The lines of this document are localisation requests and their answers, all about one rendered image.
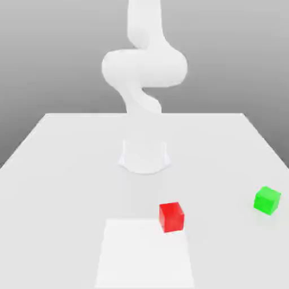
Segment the small red cube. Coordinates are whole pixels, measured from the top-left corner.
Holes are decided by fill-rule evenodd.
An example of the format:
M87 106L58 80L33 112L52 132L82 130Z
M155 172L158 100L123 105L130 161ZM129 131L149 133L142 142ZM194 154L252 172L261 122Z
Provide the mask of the small red cube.
M183 230L185 214L179 202L160 204L159 221L165 233Z

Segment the small green cube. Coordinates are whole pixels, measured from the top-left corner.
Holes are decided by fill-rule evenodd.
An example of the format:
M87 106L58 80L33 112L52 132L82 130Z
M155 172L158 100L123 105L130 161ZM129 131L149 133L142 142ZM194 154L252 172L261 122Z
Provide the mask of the small green cube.
M281 193L263 186L255 195L253 207L262 213L272 215L278 208Z

